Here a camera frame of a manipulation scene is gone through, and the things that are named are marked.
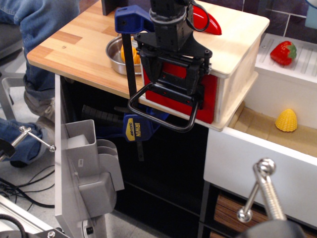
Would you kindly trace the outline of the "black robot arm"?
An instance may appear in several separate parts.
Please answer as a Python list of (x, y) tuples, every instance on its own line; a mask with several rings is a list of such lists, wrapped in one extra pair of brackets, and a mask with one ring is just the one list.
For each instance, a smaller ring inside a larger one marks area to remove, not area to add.
[[(135, 35), (141, 64), (150, 82), (171, 86), (184, 95), (197, 93), (202, 77), (209, 73), (212, 57), (211, 50), (193, 36), (194, 6), (193, 0), (153, 0), (149, 14), (154, 32)], [(185, 68), (185, 79), (164, 76), (164, 63)]]

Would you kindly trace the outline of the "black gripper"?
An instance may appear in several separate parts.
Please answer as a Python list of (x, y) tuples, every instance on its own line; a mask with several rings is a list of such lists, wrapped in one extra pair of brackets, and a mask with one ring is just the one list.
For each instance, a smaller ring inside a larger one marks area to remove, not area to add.
[(134, 39), (139, 44), (143, 67), (143, 78), (153, 84), (159, 82), (162, 72), (162, 61), (159, 57), (188, 57), (192, 59), (187, 66), (187, 95), (204, 96), (205, 88), (201, 84), (205, 74), (211, 70), (212, 52), (194, 38), (192, 21), (186, 18), (179, 20), (152, 20), (154, 32), (137, 33)]

